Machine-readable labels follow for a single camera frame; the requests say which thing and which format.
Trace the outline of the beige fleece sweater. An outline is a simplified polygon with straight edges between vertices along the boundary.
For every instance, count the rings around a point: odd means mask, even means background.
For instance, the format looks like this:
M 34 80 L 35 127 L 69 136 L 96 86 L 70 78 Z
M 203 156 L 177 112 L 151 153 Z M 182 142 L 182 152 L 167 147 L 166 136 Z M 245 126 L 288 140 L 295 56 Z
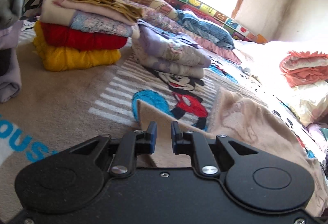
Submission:
M 156 167 L 189 167 L 190 158 L 172 152 L 171 122 L 173 117 L 149 103 L 136 101 L 138 119 L 144 130 L 149 123 L 157 123 L 157 141 L 151 160 Z M 319 161 L 309 158 L 296 135 L 277 115 L 265 106 L 241 94 L 221 88 L 213 105 L 207 138 L 228 135 L 257 149 L 277 155 L 306 168 L 315 181 L 314 194 L 306 208 L 313 216 L 320 216 L 327 208 L 327 184 Z

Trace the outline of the folded lavender floral clothes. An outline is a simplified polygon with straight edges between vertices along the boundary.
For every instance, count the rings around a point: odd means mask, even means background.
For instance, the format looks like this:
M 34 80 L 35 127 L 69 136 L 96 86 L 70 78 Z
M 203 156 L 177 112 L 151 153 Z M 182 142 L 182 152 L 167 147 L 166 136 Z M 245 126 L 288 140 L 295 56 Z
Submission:
M 132 50 L 142 66 L 178 76 L 204 77 L 211 58 L 190 36 L 164 31 L 144 20 L 137 24 L 140 37 L 133 41 Z

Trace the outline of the stack of clothes by headboard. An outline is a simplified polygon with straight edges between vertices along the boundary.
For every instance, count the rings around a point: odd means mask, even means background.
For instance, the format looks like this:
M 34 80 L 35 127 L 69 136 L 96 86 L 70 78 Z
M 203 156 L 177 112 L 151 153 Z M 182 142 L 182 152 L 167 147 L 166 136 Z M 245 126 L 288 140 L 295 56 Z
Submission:
M 318 124 L 310 124 L 306 130 L 309 137 L 306 145 L 308 155 L 324 164 L 327 156 L 327 128 Z

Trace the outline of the grey purple clothes pile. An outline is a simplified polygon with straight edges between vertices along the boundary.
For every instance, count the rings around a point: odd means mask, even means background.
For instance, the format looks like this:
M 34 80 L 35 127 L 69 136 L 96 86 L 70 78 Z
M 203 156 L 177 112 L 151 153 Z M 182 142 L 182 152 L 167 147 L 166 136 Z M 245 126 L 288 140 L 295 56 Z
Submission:
M 1 0 L 1 103 L 21 90 L 21 75 L 16 47 L 23 26 L 24 0 Z

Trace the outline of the Mickey Mouse bed blanket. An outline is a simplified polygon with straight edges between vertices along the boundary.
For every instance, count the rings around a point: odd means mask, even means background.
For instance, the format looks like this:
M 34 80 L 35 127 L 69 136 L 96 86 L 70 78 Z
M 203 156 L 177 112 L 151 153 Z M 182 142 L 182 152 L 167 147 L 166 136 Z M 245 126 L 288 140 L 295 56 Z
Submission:
M 15 177 L 22 168 L 51 154 L 98 135 L 120 137 L 137 129 L 136 103 L 142 100 L 169 114 L 177 100 L 167 84 L 138 64 L 130 47 L 110 66 L 64 72 L 47 71 L 32 42 L 34 30 L 20 34 L 17 57 L 22 90 L 1 104 L 1 220 L 20 210 Z M 327 180 L 320 165 L 325 155 L 313 143 L 292 112 L 268 94 L 252 77 L 224 58 L 211 54 L 212 65 L 194 83 L 193 93 L 202 99 L 213 118 L 213 105 L 221 89 L 236 92 L 270 109 L 290 129 L 287 141 L 275 144 L 272 154 L 308 166 L 315 193 L 307 210 L 320 215 L 327 208 Z

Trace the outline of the white duvet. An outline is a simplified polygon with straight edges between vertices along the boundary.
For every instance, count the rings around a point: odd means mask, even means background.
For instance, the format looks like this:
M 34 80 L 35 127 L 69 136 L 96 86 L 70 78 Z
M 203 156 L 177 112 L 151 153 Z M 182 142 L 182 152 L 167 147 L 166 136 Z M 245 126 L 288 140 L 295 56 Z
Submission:
M 234 53 L 241 60 L 242 68 L 255 76 L 266 90 L 281 99 L 287 99 L 291 93 L 291 88 L 280 70 L 280 62 L 289 51 L 318 51 L 327 54 L 327 43 L 320 41 L 271 41 L 257 44 L 234 40 L 234 46 Z

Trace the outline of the folded blue quilt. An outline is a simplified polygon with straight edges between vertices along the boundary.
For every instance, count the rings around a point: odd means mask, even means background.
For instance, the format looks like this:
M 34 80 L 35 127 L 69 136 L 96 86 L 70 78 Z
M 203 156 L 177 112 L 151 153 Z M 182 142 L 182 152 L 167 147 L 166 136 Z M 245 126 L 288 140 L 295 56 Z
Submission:
M 177 23 L 185 29 L 211 41 L 216 46 L 233 50 L 235 48 L 230 33 L 220 25 L 198 18 L 192 11 L 177 10 Z

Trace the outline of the folded yellow knit garment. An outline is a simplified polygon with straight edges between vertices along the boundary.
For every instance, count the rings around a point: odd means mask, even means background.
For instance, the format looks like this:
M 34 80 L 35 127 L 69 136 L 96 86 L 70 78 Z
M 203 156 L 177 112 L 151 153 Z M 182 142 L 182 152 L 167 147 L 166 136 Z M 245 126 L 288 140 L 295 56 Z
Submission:
M 119 50 L 79 51 L 70 47 L 55 47 L 47 44 L 41 22 L 34 25 L 36 36 L 33 44 L 46 70 L 62 72 L 90 69 L 96 66 L 113 65 L 121 58 Z

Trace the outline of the cream yellow pillow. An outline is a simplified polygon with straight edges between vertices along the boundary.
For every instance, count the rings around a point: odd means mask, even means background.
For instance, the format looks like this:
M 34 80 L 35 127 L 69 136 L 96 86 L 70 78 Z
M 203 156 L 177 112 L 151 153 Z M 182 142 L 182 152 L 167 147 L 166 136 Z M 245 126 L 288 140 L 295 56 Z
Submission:
M 305 127 L 327 114 L 327 82 L 296 86 L 290 89 L 288 106 Z

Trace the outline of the folded red garment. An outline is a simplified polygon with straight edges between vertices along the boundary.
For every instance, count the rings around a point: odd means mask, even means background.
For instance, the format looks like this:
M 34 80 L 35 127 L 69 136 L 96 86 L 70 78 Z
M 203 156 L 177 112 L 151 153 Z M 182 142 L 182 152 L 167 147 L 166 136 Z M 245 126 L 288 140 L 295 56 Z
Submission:
M 68 47 L 79 51 L 118 50 L 126 45 L 128 38 L 105 33 L 90 33 L 67 26 L 40 22 L 48 45 Z

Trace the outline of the pink floral rolled bedding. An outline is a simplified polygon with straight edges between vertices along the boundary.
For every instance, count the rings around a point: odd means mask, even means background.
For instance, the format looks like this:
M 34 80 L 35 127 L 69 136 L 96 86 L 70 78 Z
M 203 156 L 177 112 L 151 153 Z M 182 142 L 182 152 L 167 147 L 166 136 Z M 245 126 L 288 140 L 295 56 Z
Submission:
M 241 64 L 239 58 L 231 50 L 216 46 L 213 42 L 189 31 L 179 25 L 178 13 L 164 0 L 124 0 L 143 10 L 143 20 L 151 25 L 172 33 L 184 33 L 198 43 L 202 48 L 211 51 L 237 65 Z

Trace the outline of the orange pink rolled blanket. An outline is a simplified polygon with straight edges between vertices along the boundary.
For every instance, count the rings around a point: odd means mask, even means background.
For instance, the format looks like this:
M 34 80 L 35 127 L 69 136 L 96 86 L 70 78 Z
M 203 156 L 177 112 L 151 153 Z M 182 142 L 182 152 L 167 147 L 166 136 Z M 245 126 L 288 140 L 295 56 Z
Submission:
M 327 80 L 327 54 L 289 51 L 280 62 L 280 70 L 290 87 Z

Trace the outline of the folded cream floral blanket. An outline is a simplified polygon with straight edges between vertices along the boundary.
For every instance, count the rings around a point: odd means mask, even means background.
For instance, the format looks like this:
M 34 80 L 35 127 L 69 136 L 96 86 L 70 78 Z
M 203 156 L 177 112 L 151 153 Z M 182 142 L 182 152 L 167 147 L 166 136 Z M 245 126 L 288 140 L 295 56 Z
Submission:
M 114 34 L 133 39 L 140 37 L 137 22 L 130 26 L 106 16 L 62 7 L 55 0 L 43 1 L 41 22 L 67 26 L 82 32 Z

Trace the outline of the colourful alphabet play mat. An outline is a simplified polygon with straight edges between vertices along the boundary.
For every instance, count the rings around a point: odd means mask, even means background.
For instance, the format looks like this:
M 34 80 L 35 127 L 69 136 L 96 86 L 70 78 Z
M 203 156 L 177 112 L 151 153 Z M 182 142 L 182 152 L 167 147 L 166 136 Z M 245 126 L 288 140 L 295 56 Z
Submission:
M 197 17 L 206 19 L 225 28 L 230 35 L 237 40 L 251 41 L 258 44 L 267 43 L 267 39 L 261 34 L 253 34 L 234 19 L 224 15 L 220 11 L 198 0 L 164 0 L 172 7 L 179 10 L 191 10 Z

